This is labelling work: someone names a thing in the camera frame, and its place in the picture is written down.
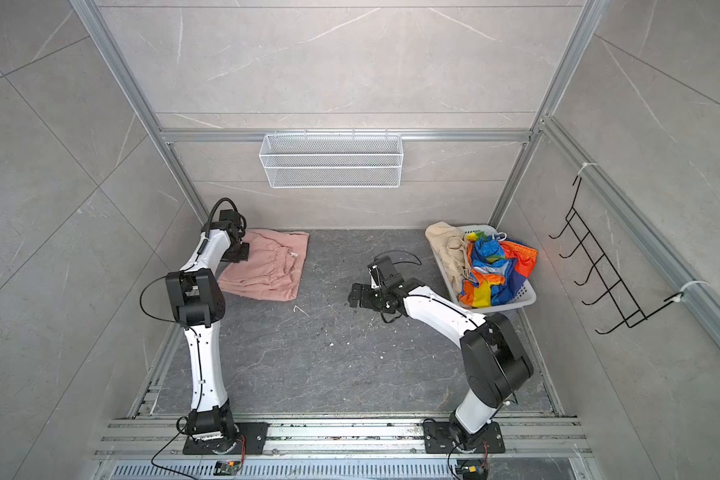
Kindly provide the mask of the multicolour orange blue shorts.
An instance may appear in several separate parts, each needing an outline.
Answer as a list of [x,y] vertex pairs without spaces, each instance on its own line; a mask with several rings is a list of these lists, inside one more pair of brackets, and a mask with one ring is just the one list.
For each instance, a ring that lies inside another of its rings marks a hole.
[[465,240],[470,270],[459,302],[473,309],[509,304],[534,270],[538,251],[505,233],[475,231],[467,233]]

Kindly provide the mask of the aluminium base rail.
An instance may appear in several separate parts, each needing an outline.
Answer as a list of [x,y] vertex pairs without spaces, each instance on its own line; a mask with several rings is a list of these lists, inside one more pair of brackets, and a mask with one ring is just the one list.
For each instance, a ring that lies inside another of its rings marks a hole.
[[94,438],[99,479],[599,479],[580,422],[509,412],[474,447],[436,413],[243,415],[244,442],[187,455],[168,416],[110,421]]

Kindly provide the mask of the pink drawstring shorts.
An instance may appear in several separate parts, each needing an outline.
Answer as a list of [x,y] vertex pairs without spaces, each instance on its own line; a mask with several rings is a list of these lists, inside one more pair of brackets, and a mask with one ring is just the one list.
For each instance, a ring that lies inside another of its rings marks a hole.
[[262,301],[297,298],[307,257],[307,232],[253,229],[246,233],[248,259],[231,263],[217,276],[225,293]]

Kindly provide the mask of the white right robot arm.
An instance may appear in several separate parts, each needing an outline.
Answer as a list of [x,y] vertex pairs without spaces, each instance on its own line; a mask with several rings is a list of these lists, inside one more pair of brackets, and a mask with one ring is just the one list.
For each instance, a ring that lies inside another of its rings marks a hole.
[[495,417],[534,375],[533,362],[506,316],[466,310],[416,279],[390,288],[355,283],[348,303],[379,313],[385,323],[400,317],[422,322],[459,348],[468,391],[447,421],[422,422],[428,453],[506,451]]

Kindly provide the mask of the white plastic laundry basket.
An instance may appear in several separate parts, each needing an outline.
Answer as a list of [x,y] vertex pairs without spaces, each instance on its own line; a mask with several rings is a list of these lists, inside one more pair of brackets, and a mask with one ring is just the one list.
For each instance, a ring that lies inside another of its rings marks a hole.
[[456,304],[491,313],[535,302],[529,277],[537,264],[536,249],[489,225],[438,222],[425,229],[425,237]]

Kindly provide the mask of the beige shorts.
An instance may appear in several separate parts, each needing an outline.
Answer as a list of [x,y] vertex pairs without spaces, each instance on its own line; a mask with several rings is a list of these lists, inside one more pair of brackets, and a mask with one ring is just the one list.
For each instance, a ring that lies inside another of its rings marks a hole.
[[440,259],[448,283],[458,295],[470,270],[464,233],[446,222],[437,222],[425,229],[425,237]]

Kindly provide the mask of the aluminium frame post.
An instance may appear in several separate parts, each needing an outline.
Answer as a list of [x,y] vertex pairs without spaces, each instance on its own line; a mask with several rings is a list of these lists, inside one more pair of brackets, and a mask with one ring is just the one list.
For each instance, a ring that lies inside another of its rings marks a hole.
[[148,137],[177,181],[193,212],[199,220],[205,220],[208,213],[206,205],[182,166],[172,144],[163,139],[156,115],[109,31],[98,6],[94,1],[89,0],[71,0],[70,4],[145,128]]

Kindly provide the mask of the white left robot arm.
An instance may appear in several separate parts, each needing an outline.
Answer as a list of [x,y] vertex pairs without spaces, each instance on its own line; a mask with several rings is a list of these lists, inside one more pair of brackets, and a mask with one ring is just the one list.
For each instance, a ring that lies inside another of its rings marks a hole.
[[168,321],[183,330],[190,358],[190,410],[178,427],[186,436],[186,455],[227,454],[243,443],[221,372],[220,322],[226,299],[216,271],[222,263],[247,258],[246,228],[247,220],[235,203],[226,197],[219,199],[187,262],[161,278],[172,314]]

